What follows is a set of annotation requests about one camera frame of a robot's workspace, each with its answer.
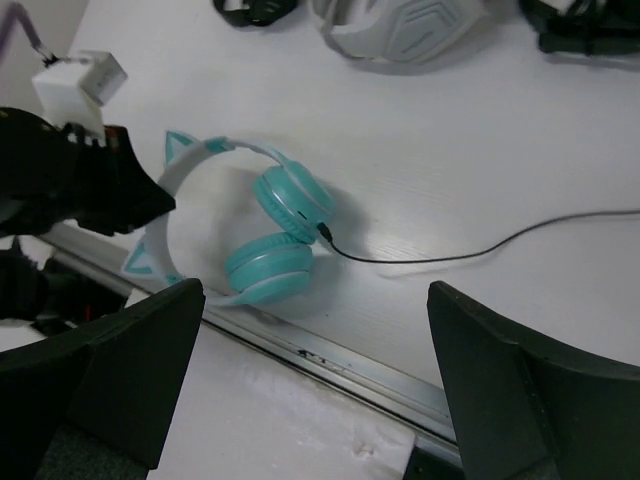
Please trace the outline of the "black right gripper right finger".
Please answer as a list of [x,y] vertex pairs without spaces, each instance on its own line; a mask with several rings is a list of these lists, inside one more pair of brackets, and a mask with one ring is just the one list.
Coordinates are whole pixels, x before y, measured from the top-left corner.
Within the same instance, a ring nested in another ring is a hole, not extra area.
[[638,367],[541,334],[442,281],[426,307],[467,478],[638,478]]

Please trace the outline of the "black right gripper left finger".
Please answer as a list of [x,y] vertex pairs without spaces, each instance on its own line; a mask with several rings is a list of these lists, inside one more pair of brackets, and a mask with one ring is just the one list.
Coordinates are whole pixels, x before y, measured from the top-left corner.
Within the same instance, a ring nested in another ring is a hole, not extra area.
[[1,354],[4,479],[144,479],[200,327],[200,281]]

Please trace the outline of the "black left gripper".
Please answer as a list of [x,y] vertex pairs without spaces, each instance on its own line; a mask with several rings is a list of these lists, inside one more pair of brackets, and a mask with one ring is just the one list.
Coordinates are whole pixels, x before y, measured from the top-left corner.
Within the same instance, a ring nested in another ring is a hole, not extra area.
[[107,236],[131,233],[176,207],[142,168],[120,125],[104,142],[75,123],[58,128],[1,108],[1,233],[40,235],[75,220]]

